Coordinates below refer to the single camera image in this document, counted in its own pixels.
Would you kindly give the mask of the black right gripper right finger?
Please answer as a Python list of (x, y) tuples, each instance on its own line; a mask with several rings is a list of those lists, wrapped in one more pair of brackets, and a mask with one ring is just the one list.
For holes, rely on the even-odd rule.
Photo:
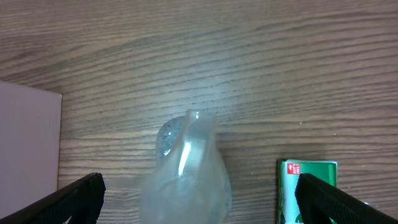
[(300, 174), (295, 198), (304, 224), (397, 224), (396, 219), (312, 174)]

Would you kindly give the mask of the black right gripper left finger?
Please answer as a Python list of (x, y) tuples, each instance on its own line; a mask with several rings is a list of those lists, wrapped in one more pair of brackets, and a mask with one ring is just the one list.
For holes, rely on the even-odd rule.
[(90, 173), (1, 219), (1, 224), (96, 224), (106, 191), (103, 176)]

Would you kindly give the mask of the green soap box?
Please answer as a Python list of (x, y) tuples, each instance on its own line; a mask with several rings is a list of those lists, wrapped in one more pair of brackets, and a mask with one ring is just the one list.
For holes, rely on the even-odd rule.
[(309, 173), (336, 187), (338, 163), (336, 161), (314, 161), (279, 159), (278, 171), (278, 224), (303, 223), (295, 198), (299, 175)]

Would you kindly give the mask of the pink cardboard box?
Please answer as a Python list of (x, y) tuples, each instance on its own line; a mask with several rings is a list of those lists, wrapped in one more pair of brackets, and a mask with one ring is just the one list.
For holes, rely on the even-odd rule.
[(1, 217), (58, 189), (62, 95), (1, 82)]

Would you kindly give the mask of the clear spray bottle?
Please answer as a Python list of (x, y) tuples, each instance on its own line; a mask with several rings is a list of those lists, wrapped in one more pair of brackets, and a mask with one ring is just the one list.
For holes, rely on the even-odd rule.
[(157, 163), (142, 184), (140, 218), (150, 224), (219, 224), (231, 211), (231, 184), (216, 146), (216, 116), (188, 110), (160, 129)]

